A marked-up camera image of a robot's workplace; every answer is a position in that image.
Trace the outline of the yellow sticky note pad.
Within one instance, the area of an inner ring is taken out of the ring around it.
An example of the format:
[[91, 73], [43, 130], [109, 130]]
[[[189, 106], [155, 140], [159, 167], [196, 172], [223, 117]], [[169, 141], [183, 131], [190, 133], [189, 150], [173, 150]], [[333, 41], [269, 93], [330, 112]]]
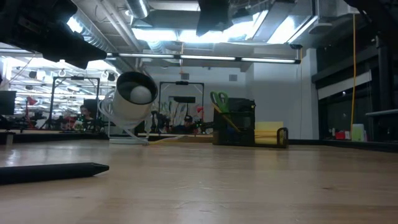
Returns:
[[254, 142], [256, 144], [282, 145], [284, 143], [284, 123], [282, 121], [255, 122]]

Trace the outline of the black aluminium table frame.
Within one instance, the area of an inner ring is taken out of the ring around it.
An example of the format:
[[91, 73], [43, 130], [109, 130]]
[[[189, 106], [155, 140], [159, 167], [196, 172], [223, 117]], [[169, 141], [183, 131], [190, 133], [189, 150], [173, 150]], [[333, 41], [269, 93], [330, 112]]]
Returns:
[[[15, 134], [0, 133], [0, 145], [5, 145], [8, 135], [13, 137], [13, 143], [30, 142], [51, 142], [51, 141], [72, 141], [72, 140], [108, 140], [103, 134]], [[357, 142], [337, 140], [312, 140], [312, 139], [289, 139], [289, 145], [312, 145], [312, 146], [333, 146], [343, 148], [362, 149], [367, 151], [391, 152], [398, 154], [398, 143], [391, 142]]]

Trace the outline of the black monitor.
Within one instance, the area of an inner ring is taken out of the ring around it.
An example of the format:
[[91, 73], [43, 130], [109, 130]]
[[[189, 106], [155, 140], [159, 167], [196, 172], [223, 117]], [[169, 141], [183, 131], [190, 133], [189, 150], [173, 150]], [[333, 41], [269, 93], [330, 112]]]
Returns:
[[0, 115], [13, 115], [16, 91], [0, 91]]

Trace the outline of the silver ventilation duct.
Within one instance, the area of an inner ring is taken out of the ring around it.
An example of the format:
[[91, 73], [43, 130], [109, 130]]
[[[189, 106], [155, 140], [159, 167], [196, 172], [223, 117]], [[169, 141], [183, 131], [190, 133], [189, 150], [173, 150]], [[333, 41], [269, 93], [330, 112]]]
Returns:
[[150, 13], [150, 6], [147, 0], [126, 0], [127, 7], [136, 19], [146, 18]]

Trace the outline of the black pen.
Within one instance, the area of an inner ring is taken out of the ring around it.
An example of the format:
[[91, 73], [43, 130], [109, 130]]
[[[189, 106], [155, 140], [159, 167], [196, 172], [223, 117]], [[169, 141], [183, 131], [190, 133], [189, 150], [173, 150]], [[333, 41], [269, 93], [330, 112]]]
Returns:
[[108, 170], [109, 166], [93, 162], [0, 167], [0, 185], [86, 178]]

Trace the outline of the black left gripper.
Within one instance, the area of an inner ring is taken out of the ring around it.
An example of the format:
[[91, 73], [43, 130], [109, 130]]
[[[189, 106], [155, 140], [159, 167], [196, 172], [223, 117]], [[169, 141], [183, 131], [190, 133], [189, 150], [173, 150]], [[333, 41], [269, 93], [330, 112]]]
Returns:
[[6, 0], [6, 43], [42, 46], [43, 58], [82, 69], [107, 53], [86, 42], [66, 25], [78, 8], [72, 0]]

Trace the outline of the black robot station frame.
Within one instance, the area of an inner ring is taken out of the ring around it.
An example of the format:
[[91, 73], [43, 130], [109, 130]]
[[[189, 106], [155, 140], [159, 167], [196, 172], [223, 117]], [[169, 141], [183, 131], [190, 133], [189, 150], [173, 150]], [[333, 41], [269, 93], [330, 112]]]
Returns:
[[204, 123], [204, 113], [204, 83], [188, 81], [159, 83], [156, 114], [158, 133], [174, 134], [173, 128], [183, 124], [186, 115], [193, 118], [200, 133], [200, 128]]
[[49, 117], [45, 122], [46, 128], [57, 131], [98, 132], [101, 129], [99, 119], [97, 119], [98, 124], [95, 131], [73, 130], [84, 99], [100, 101], [99, 78], [86, 77], [82, 73], [70, 77], [53, 77]]

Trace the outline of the white round cup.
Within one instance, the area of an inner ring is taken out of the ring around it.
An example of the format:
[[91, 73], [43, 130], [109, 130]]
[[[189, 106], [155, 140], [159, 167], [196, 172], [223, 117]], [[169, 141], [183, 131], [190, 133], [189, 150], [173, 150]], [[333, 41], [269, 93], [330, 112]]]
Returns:
[[131, 129], [150, 115], [158, 92], [152, 77], [140, 72], [122, 73], [111, 93], [109, 119], [130, 137], [147, 144], [148, 141], [137, 137]]

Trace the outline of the black mesh desk organizer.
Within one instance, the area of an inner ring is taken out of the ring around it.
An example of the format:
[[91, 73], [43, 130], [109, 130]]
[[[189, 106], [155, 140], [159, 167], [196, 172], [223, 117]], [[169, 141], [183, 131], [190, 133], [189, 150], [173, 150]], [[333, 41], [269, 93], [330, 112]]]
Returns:
[[255, 129], [254, 100], [245, 98], [229, 99], [229, 113], [224, 113], [239, 128], [235, 131], [217, 112], [213, 113], [213, 144], [224, 146], [275, 147], [287, 148], [289, 145], [289, 130], [284, 126], [284, 143], [282, 145], [256, 144], [254, 142]]

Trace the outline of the white green box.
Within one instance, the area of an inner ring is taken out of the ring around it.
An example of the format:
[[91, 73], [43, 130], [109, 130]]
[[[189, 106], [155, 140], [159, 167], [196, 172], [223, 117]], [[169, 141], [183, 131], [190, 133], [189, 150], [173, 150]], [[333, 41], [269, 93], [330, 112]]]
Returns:
[[351, 131], [351, 140], [364, 142], [366, 139], [366, 132], [364, 124], [353, 124]]

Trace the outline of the linear ceiling light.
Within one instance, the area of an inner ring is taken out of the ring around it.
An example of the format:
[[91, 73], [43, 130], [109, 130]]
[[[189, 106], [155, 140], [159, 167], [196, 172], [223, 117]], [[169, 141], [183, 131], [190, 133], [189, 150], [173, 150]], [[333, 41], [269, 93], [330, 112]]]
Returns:
[[254, 58], [254, 57], [229, 57], [213, 55], [181, 55], [181, 54], [139, 54], [139, 53], [107, 53], [106, 58], [131, 57], [131, 58], [151, 58], [151, 59], [175, 59], [175, 60], [211, 60], [228, 62], [251, 62], [251, 63], [280, 63], [280, 64], [300, 64], [299, 59], [287, 58]]

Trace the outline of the black upright panel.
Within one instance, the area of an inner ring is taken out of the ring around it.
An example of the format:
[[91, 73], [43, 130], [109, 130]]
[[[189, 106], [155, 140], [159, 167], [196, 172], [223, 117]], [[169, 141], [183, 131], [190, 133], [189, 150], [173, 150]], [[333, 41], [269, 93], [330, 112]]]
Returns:
[[83, 104], [91, 110], [93, 113], [93, 118], [94, 118], [94, 128], [93, 130], [90, 131], [95, 131], [96, 126], [98, 124], [97, 119], [98, 119], [98, 100], [94, 99], [84, 99]]

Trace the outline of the yellow pencil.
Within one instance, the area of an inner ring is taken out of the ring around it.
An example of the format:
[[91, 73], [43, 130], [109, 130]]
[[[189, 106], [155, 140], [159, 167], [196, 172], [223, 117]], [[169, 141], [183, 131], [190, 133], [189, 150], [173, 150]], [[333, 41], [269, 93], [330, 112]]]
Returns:
[[214, 103], [211, 103], [212, 106], [214, 107], [215, 110], [224, 118], [224, 120], [237, 132], [241, 132], [239, 128], [229, 119], [222, 111], [221, 109]]

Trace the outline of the person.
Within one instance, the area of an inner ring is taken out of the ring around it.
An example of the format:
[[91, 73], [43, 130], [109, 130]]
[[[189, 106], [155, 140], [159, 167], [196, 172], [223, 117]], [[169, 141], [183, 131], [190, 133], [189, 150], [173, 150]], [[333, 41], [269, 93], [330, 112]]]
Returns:
[[197, 134], [198, 128], [193, 122], [193, 118], [190, 115], [184, 117], [184, 123], [173, 128], [173, 131], [177, 134]]
[[85, 105], [80, 106], [80, 115], [73, 125], [74, 131], [89, 131], [94, 128], [93, 113]]

